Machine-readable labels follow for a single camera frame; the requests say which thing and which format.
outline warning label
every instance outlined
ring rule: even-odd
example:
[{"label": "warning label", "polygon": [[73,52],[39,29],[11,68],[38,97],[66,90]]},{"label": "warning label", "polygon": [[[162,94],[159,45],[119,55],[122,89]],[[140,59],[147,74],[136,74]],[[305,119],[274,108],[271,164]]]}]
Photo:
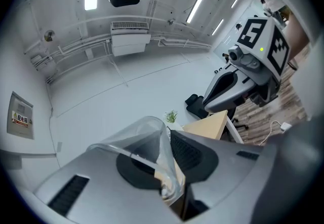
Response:
[{"label": "warning label", "polygon": [[28,118],[12,111],[12,122],[28,128]]}]

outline white ceiling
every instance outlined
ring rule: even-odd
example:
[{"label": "white ceiling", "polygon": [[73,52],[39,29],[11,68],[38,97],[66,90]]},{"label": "white ceiling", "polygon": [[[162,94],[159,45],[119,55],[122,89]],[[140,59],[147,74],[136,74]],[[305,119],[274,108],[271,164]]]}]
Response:
[{"label": "white ceiling", "polygon": [[[42,57],[58,50],[58,45],[65,47],[80,38],[110,33],[110,22],[113,20],[145,19],[98,19],[113,15],[151,16],[164,20],[174,19],[177,23],[186,23],[191,7],[196,0],[140,0],[135,6],[115,8],[109,0],[98,0],[96,10],[85,11],[84,0],[17,0],[14,6],[14,22],[17,39],[25,49],[42,40],[39,45],[28,52],[29,57],[40,54]],[[231,16],[234,10],[230,6],[234,0],[203,0],[192,22],[187,24],[190,28],[180,25],[169,25],[165,21],[152,20],[150,31],[165,32],[178,38],[190,39],[212,44],[217,34],[212,32],[222,18]],[[52,29],[56,38],[51,43],[43,41],[44,33]],[[103,48],[93,49],[94,53],[104,52]],[[60,62],[64,69],[87,59],[85,52],[79,53],[72,60]]]}]

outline clear plastic cover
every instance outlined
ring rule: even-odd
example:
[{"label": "clear plastic cover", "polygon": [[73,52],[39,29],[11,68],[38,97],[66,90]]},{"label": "clear plastic cover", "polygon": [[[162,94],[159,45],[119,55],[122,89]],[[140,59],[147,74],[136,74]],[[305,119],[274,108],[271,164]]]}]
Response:
[{"label": "clear plastic cover", "polygon": [[173,158],[162,120],[144,117],[88,149],[94,147],[129,156],[155,169],[154,177],[161,180],[161,194],[168,204],[181,196],[184,176]]}]

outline air conditioner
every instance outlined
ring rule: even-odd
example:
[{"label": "air conditioner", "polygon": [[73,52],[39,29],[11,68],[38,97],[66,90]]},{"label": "air conditioner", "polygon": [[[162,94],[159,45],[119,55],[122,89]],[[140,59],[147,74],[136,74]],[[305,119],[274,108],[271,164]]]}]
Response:
[{"label": "air conditioner", "polygon": [[151,41],[151,34],[147,34],[149,27],[146,22],[114,21],[110,30],[114,56],[144,52],[146,44]]}]

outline wooden floor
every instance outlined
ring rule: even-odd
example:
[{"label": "wooden floor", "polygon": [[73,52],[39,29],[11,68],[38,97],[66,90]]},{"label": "wooden floor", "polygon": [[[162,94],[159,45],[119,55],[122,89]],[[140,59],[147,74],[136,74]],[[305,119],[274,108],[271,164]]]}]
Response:
[{"label": "wooden floor", "polygon": [[[305,48],[295,57],[298,65],[305,61],[307,54],[308,48]],[[234,117],[239,120],[239,123],[234,124],[247,124],[249,126],[248,130],[245,130],[245,128],[238,129],[245,143],[259,144],[270,133],[270,123],[274,120],[281,124],[283,122],[295,124],[306,120],[305,110],[289,81],[294,72],[289,66],[284,70],[276,100],[262,108],[247,100],[236,108]],[[280,125],[273,123],[271,135],[278,133],[281,133]]]}]

